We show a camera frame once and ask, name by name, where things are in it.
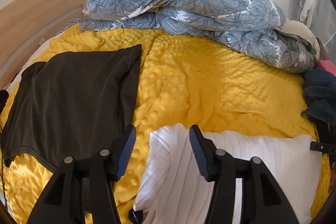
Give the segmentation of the cream fleece blanket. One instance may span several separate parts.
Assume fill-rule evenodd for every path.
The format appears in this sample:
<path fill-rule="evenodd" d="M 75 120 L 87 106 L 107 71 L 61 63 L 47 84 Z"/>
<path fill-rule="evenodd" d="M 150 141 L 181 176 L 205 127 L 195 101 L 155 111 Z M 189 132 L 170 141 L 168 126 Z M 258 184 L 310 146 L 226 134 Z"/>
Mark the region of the cream fleece blanket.
<path fill-rule="evenodd" d="M 275 29 L 285 34 L 296 35 L 300 38 L 303 38 L 304 40 L 309 42 L 315 50 L 316 58 L 320 58 L 321 49 L 319 46 L 319 42 L 316 36 L 311 32 L 311 30 L 303 23 L 296 20 L 287 19 L 284 24 L 277 26 Z"/>

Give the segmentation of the dark blue denim garment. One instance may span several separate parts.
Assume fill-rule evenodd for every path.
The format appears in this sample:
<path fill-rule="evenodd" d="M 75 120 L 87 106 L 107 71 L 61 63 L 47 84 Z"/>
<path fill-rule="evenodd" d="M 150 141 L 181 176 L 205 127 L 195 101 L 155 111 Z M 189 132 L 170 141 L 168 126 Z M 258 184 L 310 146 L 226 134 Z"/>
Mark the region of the dark blue denim garment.
<path fill-rule="evenodd" d="M 335 75 L 322 68 L 308 71 L 303 84 L 303 98 L 307 109 L 302 114 L 335 127 Z"/>

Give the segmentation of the wooden headboard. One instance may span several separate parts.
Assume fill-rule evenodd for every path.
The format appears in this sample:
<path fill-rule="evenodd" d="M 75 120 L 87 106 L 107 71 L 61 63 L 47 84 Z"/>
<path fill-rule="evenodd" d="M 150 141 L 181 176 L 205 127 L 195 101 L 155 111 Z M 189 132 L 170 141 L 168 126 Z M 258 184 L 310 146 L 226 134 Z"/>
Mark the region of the wooden headboard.
<path fill-rule="evenodd" d="M 72 19 L 86 0 L 15 0 L 1 9 L 1 88 L 37 50 Z"/>

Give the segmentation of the white ribbed knit garment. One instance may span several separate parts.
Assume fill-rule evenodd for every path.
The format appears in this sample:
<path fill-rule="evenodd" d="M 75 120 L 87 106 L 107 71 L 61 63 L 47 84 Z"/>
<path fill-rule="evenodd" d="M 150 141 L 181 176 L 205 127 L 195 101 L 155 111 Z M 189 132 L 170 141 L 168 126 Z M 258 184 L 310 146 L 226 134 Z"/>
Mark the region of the white ribbed knit garment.
<path fill-rule="evenodd" d="M 245 136 L 234 131 L 205 133 L 216 147 L 238 159 L 259 157 L 288 198 L 300 223 L 311 220 L 322 156 L 310 150 L 312 138 Z M 145 223 L 203 223 L 213 183 L 199 173 L 189 129 L 178 123 L 150 134 L 150 150 L 133 209 Z"/>

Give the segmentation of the blue floral duvet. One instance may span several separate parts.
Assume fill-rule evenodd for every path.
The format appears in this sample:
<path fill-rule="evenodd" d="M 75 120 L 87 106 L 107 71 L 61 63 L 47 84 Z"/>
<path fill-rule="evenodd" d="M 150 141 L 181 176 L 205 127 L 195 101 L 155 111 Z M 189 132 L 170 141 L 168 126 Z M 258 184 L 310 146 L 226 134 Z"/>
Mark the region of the blue floral duvet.
<path fill-rule="evenodd" d="M 209 38 L 289 73 L 315 68 L 309 42 L 276 30 L 287 20 L 274 0 L 87 0 L 81 31 L 160 28 Z"/>

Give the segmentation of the pink cloth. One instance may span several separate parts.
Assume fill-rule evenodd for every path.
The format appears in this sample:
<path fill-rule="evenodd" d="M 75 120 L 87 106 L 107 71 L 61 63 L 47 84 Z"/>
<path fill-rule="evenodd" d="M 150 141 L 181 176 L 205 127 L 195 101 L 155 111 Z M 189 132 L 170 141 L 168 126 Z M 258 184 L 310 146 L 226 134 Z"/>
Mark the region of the pink cloth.
<path fill-rule="evenodd" d="M 330 60 L 318 60 L 318 67 L 336 76 L 336 65 Z"/>

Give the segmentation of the folded black garment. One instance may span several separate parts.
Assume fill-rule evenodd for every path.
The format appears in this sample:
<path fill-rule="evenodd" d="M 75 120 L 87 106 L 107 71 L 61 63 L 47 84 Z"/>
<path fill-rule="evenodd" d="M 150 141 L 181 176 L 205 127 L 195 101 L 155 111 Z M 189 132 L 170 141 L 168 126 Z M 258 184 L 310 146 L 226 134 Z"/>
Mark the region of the folded black garment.
<path fill-rule="evenodd" d="M 5 166 L 29 154 L 54 172 L 68 156 L 108 148 L 132 122 L 141 53 L 141 45 L 64 52 L 30 65 L 1 133 Z"/>

